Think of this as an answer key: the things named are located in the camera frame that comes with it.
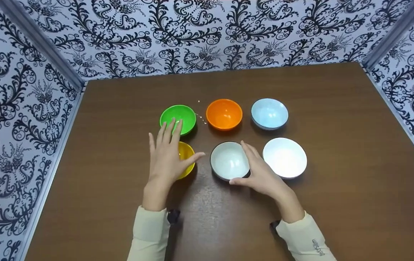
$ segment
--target yellow bowl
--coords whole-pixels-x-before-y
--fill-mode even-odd
[[[189,159],[190,156],[194,155],[194,149],[192,149],[192,147],[189,146],[189,144],[184,143],[182,141],[180,141],[178,143],[178,150],[179,150],[179,159],[180,160]],[[179,176],[178,180],[180,180],[180,179],[186,177],[187,175],[189,175],[189,173],[194,168],[194,165],[195,165],[195,162],[193,164],[191,164],[189,167],[187,167],[187,169],[185,169],[184,172]]]

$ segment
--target cuff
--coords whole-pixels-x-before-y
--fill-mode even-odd
[[[284,239],[291,252],[318,251],[325,245],[325,239],[313,217],[305,212],[305,217],[294,223],[281,221],[276,227],[278,235]]]
[[[161,241],[165,231],[170,227],[167,216],[167,209],[155,212],[139,206],[134,219],[133,238],[149,242]]]

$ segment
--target bowl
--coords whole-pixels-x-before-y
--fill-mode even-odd
[[[288,109],[278,100],[264,98],[252,105],[252,120],[261,129],[267,131],[279,129],[288,119]]]
[[[306,154],[297,142],[286,138],[268,141],[263,159],[283,179],[298,177],[306,168]]]
[[[205,115],[215,129],[228,131],[241,122],[242,109],[232,100],[218,99],[207,107]]]
[[[241,145],[231,141],[220,143],[213,149],[210,165],[213,173],[225,181],[246,177],[250,170]]]
[[[178,150],[179,150],[179,159],[180,160],[189,159],[190,156],[194,155],[194,149],[189,144],[184,143],[182,141],[180,141],[178,143]],[[180,179],[186,177],[187,175],[189,175],[189,173],[194,168],[195,164],[196,163],[194,162],[193,164],[189,165],[189,167],[187,167],[187,169],[185,169],[184,172],[178,177],[178,180],[180,180]]]
[[[173,105],[168,107],[166,110],[162,112],[160,116],[160,127],[162,127],[164,122],[169,124],[173,117],[176,118],[175,127],[173,130],[176,129],[176,126],[180,119],[183,119],[183,128],[181,129],[181,136],[188,134],[196,125],[196,114],[195,112],[186,105]]]

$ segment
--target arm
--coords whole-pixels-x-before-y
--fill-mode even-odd
[[[336,261],[313,217],[303,211],[297,196],[289,190],[275,198],[282,216],[276,232],[296,261]]]
[[[133,227],[133,241],[127,261],[163,261],[170,223],[167,210],[147,211],[138,208]]]
[[[179,175],[205,153],[179,160],[179,134],[183,126],[180,120],[175,131],[173,119],[170,125],[164,123],[157,135],[157,141],[149,133],[150,171],[149,181],[144,187],[142,206],[138,208],[133,227],[133,241],[127,261],[163,261],[167,249],[170,223],[166,201],[171,186]]]
[[[276,175],[257,150],[241,141],[250,165],[250,177],[235,178],[231,185],[247,186],[276,201],[282,220],[276,227],[296,261],[336,261],[311,215],[301,206],[294,191]]]

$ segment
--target hand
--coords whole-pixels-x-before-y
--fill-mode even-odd
[[[250,176],[233,178],[230,184],[246,186],[273,198],[279,207],[281,217],[287,223],[304,218],[305,212],[294,191],[283,182],[281,177],[276,175],[254,147],[243,141],[241,141],[241,146],[248,159]]]
[[[163,123],[156,142],[154,142],[152,133],[149,133],[149,181],[144,188],[144,197],[142,199],[142,207],[145,210],[163,210],[168,192],[173,183],[187,167],[205,155],[204,152],[198,152],[187,160],[179,160],[178,143],[183,120],[179,121],[173,132],[174,125],[175,118],[172,119],[168,127],[167,123]]]
[[[272,198],[275,198],[283,190],[290,190],[283,180],[276,175],[270,166],[262,159],[262,157],[260,157],[256,148],[244,141],[241,141],[241,146],[248,159],[250,177],[234,178],[230,180],[231,185],[246,186]]]

